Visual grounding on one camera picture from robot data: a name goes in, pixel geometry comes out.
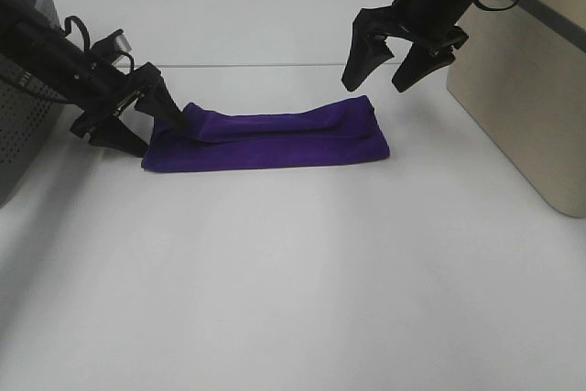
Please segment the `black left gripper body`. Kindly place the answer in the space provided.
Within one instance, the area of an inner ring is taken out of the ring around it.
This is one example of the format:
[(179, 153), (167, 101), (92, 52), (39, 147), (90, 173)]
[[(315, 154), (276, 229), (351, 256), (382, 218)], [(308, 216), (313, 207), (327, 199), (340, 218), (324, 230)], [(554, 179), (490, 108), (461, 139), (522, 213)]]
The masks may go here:
[(160, 70), (151, 63), (123, 73), (91, 50), (62, 51), (59, 93), (82, 109), (71, 126), (75, 135), (130, 135), (119, 120), (130, 104), (138, 112), (160, 117)]

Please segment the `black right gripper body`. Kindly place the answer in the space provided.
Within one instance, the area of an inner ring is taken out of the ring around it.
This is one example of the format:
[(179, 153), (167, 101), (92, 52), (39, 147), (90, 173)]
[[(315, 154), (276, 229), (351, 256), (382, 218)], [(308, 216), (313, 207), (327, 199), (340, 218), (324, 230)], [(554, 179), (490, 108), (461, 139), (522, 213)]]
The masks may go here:
[(386, 14), (386, 34), (430, 51), (459, 49), (468, 35), (457, 25), (470, 0), (394, 0)]

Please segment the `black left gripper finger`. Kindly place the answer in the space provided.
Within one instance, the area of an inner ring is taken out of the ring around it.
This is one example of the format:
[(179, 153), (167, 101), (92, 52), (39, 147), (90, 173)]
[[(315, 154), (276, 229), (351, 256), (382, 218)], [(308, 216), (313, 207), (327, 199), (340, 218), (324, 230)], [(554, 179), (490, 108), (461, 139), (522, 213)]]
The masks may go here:
[(148, 143), (115, 116), (109, 116), (92, 130), (89, 144), (115, 149), (133, 157), (143, 157), (148, 149)]
[(161, 71), (151, 63), (146, 63), (134, 71), (134, 81), (139, 98), (135, 109), (164, 121), (176, 129), (184, 129), (186, 119), (173, 101)]

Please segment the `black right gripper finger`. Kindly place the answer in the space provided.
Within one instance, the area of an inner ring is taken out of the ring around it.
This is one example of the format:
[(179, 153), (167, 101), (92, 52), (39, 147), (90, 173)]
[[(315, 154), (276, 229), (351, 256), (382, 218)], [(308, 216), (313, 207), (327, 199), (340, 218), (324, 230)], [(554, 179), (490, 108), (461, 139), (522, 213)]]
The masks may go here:
[(392, 78), (399, 92), (404, 92), (434, 71), (455, 61), (452, 44), (439, 45), (429, 42), (413, 43), (407, 56)]
[(381, 64), (394, 57), (385, 41), (390, 36), (389, 6), (362, 8), (352, 24), (349, 56), (342, 74), (347, 91), (355, 91)]

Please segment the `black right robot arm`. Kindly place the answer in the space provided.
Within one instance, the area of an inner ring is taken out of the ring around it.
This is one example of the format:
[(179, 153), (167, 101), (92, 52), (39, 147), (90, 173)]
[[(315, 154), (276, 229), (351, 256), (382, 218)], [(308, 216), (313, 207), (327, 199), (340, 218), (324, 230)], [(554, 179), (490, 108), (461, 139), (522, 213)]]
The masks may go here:
[(393, 58), (388, 38), (412, 46), (392, 83), (403, 92), (455, 61), (454, 50), (468, 39), (457, 22), (477, 0), (393, 0), (388, 6), (363, 8), (353, 21), (342, 84), (355, 91), (380, 65)]

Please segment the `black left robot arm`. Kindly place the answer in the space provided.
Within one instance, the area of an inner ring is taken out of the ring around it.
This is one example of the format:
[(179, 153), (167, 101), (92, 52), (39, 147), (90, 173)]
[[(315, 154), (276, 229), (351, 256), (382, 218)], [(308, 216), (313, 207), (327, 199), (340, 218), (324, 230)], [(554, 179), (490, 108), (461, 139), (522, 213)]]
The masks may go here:
[(187, 125), (153, 64), (116, 68), (133, 60), (121, 29), (91, 43), (77, 16), (54, 26), (26, 0), (1, 0), (1, 53), (82, 110), (71, 132), (92, 146), (145, 155), (147, 142), (119, 118), (129, 105), (176, 129)]

